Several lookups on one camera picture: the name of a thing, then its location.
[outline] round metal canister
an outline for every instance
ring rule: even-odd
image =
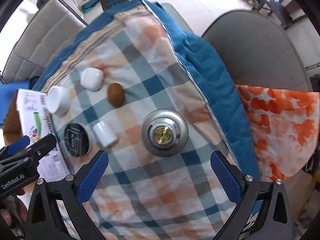
[[[148,114],[141,127],[144,146],[150,153],[160,157],[181,152],[187,144],[188,135],[185,120],[170,110],[156,110]]]

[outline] blue gripper pad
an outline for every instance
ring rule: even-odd
[[[241,202],[241,187],[238,181],[216,152],[212,153],[210,162],[211,168],[216,174],[229,200],[238,205]]]
[[[8,148],[8,154],[13,156],[30,144],[30,138],[25,135],[18,141],[11,144]]]
[[[78,186],[77,200],[80,204],[90,199],[103,173],[108,167],[108,163],[108,154],[104,151],[88,170]]]

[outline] white cup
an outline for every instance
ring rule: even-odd
[[[107,147],[118,140],[111,127],[103,121],[98,122],[92,129],[103,147]]]
[[[47,95],[47,108],[50,114],[63,115],[70,109],[69,91],[60,86],[50,88]]]
[[[103,72],[97,68],[89,67],[81,73],[80,84],[88,90],[99,90],[102,87]]]

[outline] orange tie-dye cloth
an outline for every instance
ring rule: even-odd
[[[293,176],[316,148],[319,93],[236,87],[249,118],[260,180],[284,180]]]

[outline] checkered fabric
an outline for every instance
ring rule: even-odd
[[[80,73],[87,67],[103,71],[105,85],[87,91]],[[125,104],[114,108],[107,87],[120,83]],[[108,240],[212,239],[232,213],[230,202],[210,166],[219,149],[234,163],[203,95],[179,63],[166,29],[145,7],[117,13],[114,21],[83,41],[43,88],[67,88],[71,108],[53,115],[53,125],[72,173],[103,147],[92,127],[104,121],[119,141],[104,149],[109,166],[84,208]],[[189,138],[180,154],[161,158],[141,142],[143,119],[157,109],[178,112],[187,122]],[[63,133],[70,122],[86,126],[91,151],[72,157]]]

